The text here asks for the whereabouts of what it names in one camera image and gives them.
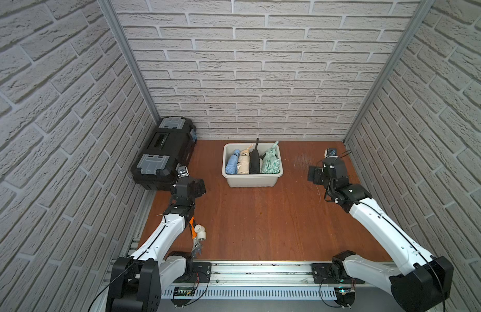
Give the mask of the white plastic storage box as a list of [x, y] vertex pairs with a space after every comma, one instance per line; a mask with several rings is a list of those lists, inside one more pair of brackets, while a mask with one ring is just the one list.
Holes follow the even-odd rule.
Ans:
[[231, 188], [236, 187], [273, 187], [284, 174], [282, 156], [279, 146], [275, 147], [275, 155], [280, 160], [280, 170], [277, 174], [244, 174], [231, 175], [226, 173], [229, 158], [235, 150], [243, 151], [252, 145], [251, 142], [228, 143], [223, 147], [222, 175]]

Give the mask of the mint green umbrella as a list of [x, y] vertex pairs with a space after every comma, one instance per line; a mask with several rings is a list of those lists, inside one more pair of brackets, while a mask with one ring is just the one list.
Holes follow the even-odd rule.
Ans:
[[278, 174], [280, 172], [280, 159], [276, 155], [276, 148], [279, 142], [276, 141], [264, 154], [262, 158], [262, 174]]

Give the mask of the periwinkle blue umbrella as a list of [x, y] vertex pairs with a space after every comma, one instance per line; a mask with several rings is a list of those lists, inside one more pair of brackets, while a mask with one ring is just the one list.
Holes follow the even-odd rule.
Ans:
[[226, 174], [235, 175], [238, 172], [238, 162], [239, 162], [240, 150], [236, 149], [233, 154], [229, 157], [226, 165]]

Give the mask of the beige umbrella black stripes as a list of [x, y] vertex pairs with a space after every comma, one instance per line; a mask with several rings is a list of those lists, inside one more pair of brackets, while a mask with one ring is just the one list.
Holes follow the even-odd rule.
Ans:
[[249, 166], [250, 166], [250, 150], [254, 147], [254, 144], [251, 144], [248, 148], [243, 149], [240, 152], [238, 162], [237, 162], [237, 174], [244, 175], [249, 174]]

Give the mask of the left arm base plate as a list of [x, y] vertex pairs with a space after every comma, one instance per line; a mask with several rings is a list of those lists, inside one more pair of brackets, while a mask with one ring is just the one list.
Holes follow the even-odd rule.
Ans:
[[211, 262], [193, 262], [186, 266], [185, 273], [174, 283], [207, 283], [211, 273]]

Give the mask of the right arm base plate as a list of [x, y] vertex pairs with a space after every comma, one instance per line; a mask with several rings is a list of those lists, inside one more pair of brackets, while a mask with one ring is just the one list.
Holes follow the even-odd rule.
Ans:
[[343, 267], [335, 263], [312, 263], [311, 270], [315, 284], [365, 284], [361, 279], [351, 278]]

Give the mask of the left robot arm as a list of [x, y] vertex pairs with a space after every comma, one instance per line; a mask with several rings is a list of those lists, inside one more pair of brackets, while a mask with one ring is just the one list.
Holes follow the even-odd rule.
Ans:
[[183, 175], [176, 180], [157, 229], [136, 252], [113, 264], [106, 311], [157, 311], [164, 291], [192, 272], [192, 254], [168, 252], [194, 219], [196, 198], [206, 192], [202, 179]]

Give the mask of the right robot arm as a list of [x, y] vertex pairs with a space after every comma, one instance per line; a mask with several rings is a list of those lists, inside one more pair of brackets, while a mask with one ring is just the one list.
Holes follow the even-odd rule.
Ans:
[[450, 296], [454, 267], [415, 242], [380, 207], [373, 195], [348, 178], [343, 156], [335, 148], [310, 166], [308, 180], [324, 186], [324, 199], [339, 205], [379, 242], [395, 266], [367, 260], [350, 250], [332, 259], [328, 274], [338, 283], [361, 280], [390, 294], [404, 311], [428, 311]]

